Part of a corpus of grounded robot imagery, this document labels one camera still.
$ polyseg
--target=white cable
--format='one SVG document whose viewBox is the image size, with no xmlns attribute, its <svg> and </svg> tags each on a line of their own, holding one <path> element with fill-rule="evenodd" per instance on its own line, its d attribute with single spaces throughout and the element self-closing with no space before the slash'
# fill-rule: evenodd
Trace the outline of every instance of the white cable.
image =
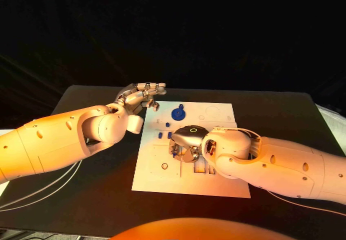
<svg viewBox="0 0 346 240">
<path fill-rule="evenodd" d="M 314 210 L 320 210 L 320 211 L 325 211 L 325 212 L 330 212 L 330 213 L 333 213 L 333 214 L 340 214 L 340 215 L 343 215 L 343 216 L 346 217 L 346 214 L 342 213 L 342 212 L 332 211 L 332 210 L 327 210 L 327 209 L 323 209 L 323 208 L 317 208 L 317 207 L 313 207 L 313 206 L 302 205 L 302 204 L 299 204 L 299 203 L 296 203 L 296 202 L 293 202 L 293 201 L 289 201 L 289 200 L 283 199 L 283 198 L 281 198 L 280 196 L 277 196 L 271 191 L 267 190 L 267 192 L 268 192 L 276 198 L 281 199 L 283 201 L 289 202 L 290 204 L 294 204 L 294 205 L 302 206 L 302 207 L 309 208 L 309 209 L 314 209 Z"/>
<path fill-rule="evenodd" d="M 75 174 L 77 174 L 77 172 L 78 172 L 78 168 L 79 168 L 81 164 L 82 164 L 82 160 L 79 161 L 79 164 L 78 164 L 78 166 L 77 166 L 77 169 L 75 169 L 74 174 L 71 175 L 69 179 L 67 180 L 67 182 L 64 183 L 64 185 L 62 185 L 49 195 L 46 195 L 43 198 L 41 198 L 39 200 L 30 202 L 30 203 L 26 204 L 26 205 L 22 205 L 22 206 L 17 206 L 17 207 L 15 207 L 15 208 L 9 208 L 9 209 L 5 209 L 5 210 L 0 210 L 0 212 L 9 211 L 9 210 L 15 210 L 15 209 L 20 209 L 20 208 L 23 208 L 23 207 L 26 207 L 26 206 L 38 203 L 39 201 L 42 201 L 43 199 L 46 199 L 49 196 L 52 196 L 52 195 L 64 188 L 64 186 L 68 184 L 68 182 L 71 181 L 72 177 L 75 176 Z"/>
<path fill-rule="evenodd" d="M 35 194 L 38 194 L 39 192 L 42 192 L 46 188 L 49 188 L 49 187 L 67 176 L 67 174 L 71 172 L 71 170 L 72 170 L 72 168 L 74 168 L 74 166 L 75 166 L 77 164 L 78 164 L 78 163 L 75 163 L 75 164 L 72 165 L 72 167 L 71 167 L 69 170 L 65 172 L 65 174 L 64 174 L 49 185 L 46 185 L 41 190 L 38 190 L 38 191 L 33 192 L 32 194 L 26 195 L 26 196 L 22 197 L 20 199 L 17 199 L 17 200 L 9 202 L 7 204 L 2 205 L 2 206 L 0 206 L 0 209 L 5 208 L 5 207 L 7 207 L 9 205 L 17 203 L 19 201 L 28 199 L 30 196 L 33 196 Z"/>
</svg>

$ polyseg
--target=black curtain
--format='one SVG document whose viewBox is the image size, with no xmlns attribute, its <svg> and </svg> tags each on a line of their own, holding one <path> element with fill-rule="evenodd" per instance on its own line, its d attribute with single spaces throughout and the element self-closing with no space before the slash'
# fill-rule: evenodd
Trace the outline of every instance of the black curtain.
<svg viewBox="0 0 346 240">
<path fill-rule="evenodd" d="M 346 115 L 345 21 L 335 16 L 310 10 L 299 19 L 287 8 L 273 14 L 221 2 L 0 4 L 2 128 L 49 115 L 71 85 L 140 82 L 306 92 Z"/>
</svg>

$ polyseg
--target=black table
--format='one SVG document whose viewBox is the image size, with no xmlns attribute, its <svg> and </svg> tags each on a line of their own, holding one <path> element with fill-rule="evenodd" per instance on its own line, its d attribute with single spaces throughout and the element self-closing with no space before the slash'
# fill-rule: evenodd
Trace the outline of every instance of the black table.
<svg viewBox="0 0 346 240">
<path fill-rule="evenodd" d="M 111 103 L 120 90 L 121 87 L 72 86 L 54 114 Z M 343 156 L 313 100 L 304 93 L 167 89 L 167 94 L 159 95 L 156 100 L 232 103 L 240 128 Z M 252 186 L 251 199 L 131 191 L 140 141 L 141 134 L 127 132 L 118 144 L 82 161 L 77 175 L 56 194 L 25 208 L 0 212 L 0 228 L 111 237 L 157 220 L 201 217 L 247 223 L 297 239 L 345 237 L 343 216 L 296 206 Z M 35 192 L 67 170 L 13 180 L 0 204 Z M 39 199 L 62 184 L 64 181 L 19 205 Z M 346 206 L 339 203 L 291 200 L 346 212 Z"/>
</svg>

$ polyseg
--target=robotic hand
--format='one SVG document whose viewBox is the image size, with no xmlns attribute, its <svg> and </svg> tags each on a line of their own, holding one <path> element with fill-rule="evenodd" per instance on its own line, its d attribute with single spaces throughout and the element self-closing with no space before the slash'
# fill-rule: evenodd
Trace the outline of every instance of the robotic hand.
<svg viewBox="0 0 346 240">
<path fill-rule="evenodd" d="M 0 184 L 58 170 L 110 148 L 126 131 L 139 134 L 143 106 L 159 110 L 165 83 L 130 84 L 114 103 L 43 117 L 0 136 Z"/>
<path fill-rule="evenodd" d="M 179 146 L 188 149 L 182 155 Z M 346 204 L 346 158 L 296 142 L 242 128 L 215 127 L 209 132 L 190 125 L 172 134 L 169 153 L 186 163 L 202 154 L 225 178 L 277 194 Z"/>
</svg>

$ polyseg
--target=blue piece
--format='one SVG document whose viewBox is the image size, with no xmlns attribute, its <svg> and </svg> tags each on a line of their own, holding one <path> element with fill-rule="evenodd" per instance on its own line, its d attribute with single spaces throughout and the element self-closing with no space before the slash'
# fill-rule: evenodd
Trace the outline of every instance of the blue piece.
<svg viewBox="0 0 346 240">
<path fill-rule="evenodd" d="M 186 111 L 183 110 L 185 106 L 183 104 L 179 105 L 179 108 L 176 108 L 173 111 L 172 111 L 172 118 L 176 120 L 176 121 L 182 121 L 185 118 L 186 118 Z"/>
</svg>

